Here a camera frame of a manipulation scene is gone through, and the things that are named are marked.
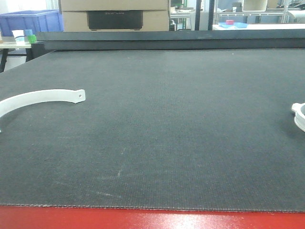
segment blue plastic crate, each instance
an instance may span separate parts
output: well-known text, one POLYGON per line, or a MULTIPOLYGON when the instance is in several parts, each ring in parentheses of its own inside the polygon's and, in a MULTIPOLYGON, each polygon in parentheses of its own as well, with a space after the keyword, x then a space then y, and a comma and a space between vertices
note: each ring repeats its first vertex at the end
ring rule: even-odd
POLYGON ((63 31, 59 10, 26 10, 0 14, 0 30, 3 36, 13 36, 12 30, 37 32, 63 31))

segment white wall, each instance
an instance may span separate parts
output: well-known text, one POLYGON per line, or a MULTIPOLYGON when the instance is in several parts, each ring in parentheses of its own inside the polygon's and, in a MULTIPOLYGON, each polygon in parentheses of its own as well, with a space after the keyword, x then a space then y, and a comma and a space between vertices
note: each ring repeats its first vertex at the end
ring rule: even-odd
POLYGON ((7 0, 0 0, 0 13, 8 13, 7 0))
POLYGON ((0 0, 0 2, 6 2, 8 12, 47 9, 45 0, 0 0))

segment white cup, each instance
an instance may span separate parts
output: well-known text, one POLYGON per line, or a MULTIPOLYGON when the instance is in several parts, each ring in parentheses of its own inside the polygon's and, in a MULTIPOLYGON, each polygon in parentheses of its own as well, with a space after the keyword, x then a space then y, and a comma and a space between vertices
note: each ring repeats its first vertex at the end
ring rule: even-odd
POLYGON ((13 30, 13 35, 16 43, 24 43, 24 31, 23 30, 13 30))

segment curved white strip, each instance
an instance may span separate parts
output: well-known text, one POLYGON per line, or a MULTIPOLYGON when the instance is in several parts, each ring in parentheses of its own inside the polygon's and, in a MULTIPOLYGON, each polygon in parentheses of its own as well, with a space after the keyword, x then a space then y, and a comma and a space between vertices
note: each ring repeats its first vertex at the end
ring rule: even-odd
POLYGON ((31 104, 54 101, 63 101, 76 104, 85 100, 86 94, 83 89, 77 91, 53 89, 19 94, 0 101, 0 118, 13 110, 31 104))
POLYGON ((295 112, 295 124, 303 131, 305 131, 305 115, 302 112, 302 107, 305 104, 293 104, 292 111, 295 112))

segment red table frame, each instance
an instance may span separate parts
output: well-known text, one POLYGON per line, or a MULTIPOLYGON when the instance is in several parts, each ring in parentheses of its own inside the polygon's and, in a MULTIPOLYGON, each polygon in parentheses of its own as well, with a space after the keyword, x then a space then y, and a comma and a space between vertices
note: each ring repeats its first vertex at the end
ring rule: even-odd
POLYGON ((305 213, 0 206, 1 229, 303 229, 305 213))

